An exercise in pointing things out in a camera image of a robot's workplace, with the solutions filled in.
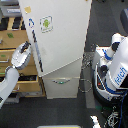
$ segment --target wooden cabinet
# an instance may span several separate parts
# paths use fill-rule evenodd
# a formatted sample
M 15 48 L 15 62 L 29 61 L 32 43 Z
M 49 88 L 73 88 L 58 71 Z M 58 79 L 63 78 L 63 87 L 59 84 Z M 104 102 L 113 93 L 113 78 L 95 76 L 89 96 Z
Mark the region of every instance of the wooden cabinet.
M 11 30 L 11 25 L 13 24 L 14 18 L 9 19 L 8 29 L 5 31 L 0 31 L 0 76 L 5 76 L 5 70 L 8 66 L 12 66 L 11 59 L 12 54 L 15 49 L 22 43 L 28 41 L 26 30 Z M 38 77 L 38 73 L 36 70 L 35 62 L 33 55 L 31 55 L 30 61 L 23 70 L 18 70 L 20 76 L 36 76 L 35 80 L 30 81 L 18 81 L 13 93 L 26 93 L 30 92 L 34 93 L 34 96 L 38 96 L 38 92 L 40 92 L 39 96 L 45 96 L 43 81 Z

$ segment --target refrigerator door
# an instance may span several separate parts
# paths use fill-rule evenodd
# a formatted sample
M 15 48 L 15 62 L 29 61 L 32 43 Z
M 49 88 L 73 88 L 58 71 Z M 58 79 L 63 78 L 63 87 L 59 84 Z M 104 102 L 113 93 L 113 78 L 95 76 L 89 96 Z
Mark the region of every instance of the refrigerator door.
M 19 0 L 39 76 L 54 72 L 83 56 L 91 2 Z

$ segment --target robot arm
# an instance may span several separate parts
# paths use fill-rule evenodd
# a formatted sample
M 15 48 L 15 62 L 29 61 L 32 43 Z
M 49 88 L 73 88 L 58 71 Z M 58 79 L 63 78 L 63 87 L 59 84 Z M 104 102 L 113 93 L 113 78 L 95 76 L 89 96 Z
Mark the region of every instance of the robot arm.
M 0 108 L 8 98 L 10 93 L 13 91 L 18 78 L 18 70 L 24 69 L 31 56 L 31 45 L 28 42 L 21 44 L 12 55 L 11 63 L 13 66 L 9 66 L 5 71 L 5 78 L 0 83 Z

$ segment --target drawer handle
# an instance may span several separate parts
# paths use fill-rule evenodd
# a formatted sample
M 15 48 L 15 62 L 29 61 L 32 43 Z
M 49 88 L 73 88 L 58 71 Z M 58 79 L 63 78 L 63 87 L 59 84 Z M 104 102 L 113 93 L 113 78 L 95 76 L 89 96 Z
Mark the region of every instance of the drawer handle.
M 52 82 L 55 82 L 55 83 L 57 83 L 57 84 L 65 84 L 65 83 L 67 83 L 67 82 L 69 82 L 70 80 L 67 80 L 67 79 L 61 79 L 61 80 L 59 80 L 59 81 L 57 81 L 57 80 L 53 80 Z
M 18 88 L 16 90 L 13 90 L 14 92 L 17 92 L 20 90 L 20 86 L 18 85 Z
M 7 59 L 6 61 L 0 61 L 0 63 L 8 63 L 9 59 Z

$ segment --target sticker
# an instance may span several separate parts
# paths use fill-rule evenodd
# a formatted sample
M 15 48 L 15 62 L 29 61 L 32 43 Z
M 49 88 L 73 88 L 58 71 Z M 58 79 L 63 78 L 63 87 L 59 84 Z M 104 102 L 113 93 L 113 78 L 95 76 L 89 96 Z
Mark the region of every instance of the sticker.
M 48 16 L 40 19 L 40 27 L 41 27 L 42 33 L 51 31 L 53 29 L 52 17 Z
M 25 10 L 26 13 L 30 13 L 31 12 L 31 7 L 30 6 L 29 7 L 25 7 L 24 10 Z
M 31 18 L 29 19 L 29 27 L 30 28 L 34 27 L 34 21 Z
M 14 38 L 12 33 L 7 33 L 9 38 Z
M 6 57 L 6 55 L 1 55 L 1 57 Z

